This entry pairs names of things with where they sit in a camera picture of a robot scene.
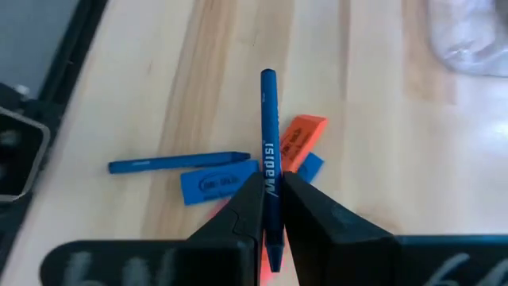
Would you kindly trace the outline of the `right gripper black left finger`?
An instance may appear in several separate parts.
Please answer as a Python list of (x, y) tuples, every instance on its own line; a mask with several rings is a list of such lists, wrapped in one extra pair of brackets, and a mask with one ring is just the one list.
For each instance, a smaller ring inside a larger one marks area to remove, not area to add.
[(263, 176), (255, 172), (188, 239), (182, 286), (260, 286)]

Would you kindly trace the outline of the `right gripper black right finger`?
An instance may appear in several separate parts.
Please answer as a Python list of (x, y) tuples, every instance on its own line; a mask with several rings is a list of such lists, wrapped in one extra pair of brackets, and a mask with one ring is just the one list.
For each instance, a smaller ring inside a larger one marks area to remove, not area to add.
[(283, 220), (300, 286), (394, 286), (394, 235), (293, 172), (284, 174)]

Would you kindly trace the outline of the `small blue eraser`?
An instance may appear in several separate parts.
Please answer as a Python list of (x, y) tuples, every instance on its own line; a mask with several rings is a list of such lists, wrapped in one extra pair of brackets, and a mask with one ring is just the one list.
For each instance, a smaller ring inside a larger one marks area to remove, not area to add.
[(307, 183), (311, 183), (317, 176), (325, 162), (316, 154), (309, 153), (303, 163), (300, 165), (297, 173)]

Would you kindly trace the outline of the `orange printed eraser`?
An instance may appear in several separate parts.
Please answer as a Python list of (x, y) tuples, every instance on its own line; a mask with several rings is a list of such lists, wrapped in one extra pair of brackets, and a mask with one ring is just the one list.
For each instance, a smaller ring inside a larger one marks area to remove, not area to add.
[(325, 117), (297, 115), (284, 132), (280, 151), (284, 172), (297, 172), (328, 125)]

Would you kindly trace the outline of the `blue crayon with Madisi print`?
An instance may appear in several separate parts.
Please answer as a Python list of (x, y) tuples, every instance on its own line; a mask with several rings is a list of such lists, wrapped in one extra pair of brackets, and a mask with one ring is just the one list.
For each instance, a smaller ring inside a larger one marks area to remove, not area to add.
[(272, 272), (280, 272), (283, 251), (281, 182), (283, 178), (279, 143), (277, 75), (266, 68), (260, 73), (261, 137), (264, 174), (264, 232), (267, 257)]

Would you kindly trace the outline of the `clear plastic bin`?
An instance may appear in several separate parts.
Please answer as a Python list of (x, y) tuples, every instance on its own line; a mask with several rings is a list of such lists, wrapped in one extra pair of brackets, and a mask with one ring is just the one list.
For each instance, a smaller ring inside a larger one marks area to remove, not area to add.
[(508, 0), (426, 0), (429, 42), (453, 71), (508, 78)]

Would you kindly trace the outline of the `blue printed eraser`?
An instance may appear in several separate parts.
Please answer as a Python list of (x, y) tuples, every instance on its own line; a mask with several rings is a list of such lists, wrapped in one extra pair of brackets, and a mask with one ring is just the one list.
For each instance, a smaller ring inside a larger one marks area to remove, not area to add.
[(246, 160), (182, 173), (180, 185), (183, 202), (186, 206), (190, 206), (230, 197), (259, 169), (257, 160)]

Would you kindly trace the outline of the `grey metal square tube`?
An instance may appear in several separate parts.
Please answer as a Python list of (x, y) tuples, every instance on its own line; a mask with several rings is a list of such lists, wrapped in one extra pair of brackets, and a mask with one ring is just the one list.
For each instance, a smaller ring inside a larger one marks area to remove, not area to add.
[(0, 203), (30, 191), (50, 139), (47, 126), (0, 106)]

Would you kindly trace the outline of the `black aluminium table frame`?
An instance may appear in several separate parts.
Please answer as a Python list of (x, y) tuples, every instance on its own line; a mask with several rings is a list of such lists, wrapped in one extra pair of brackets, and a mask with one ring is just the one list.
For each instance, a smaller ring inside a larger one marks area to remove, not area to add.
[(64, 120), (108, 0), (0, 0), (0, 106), (47, 126), (32, 188), (0, 203), (0, 278)]

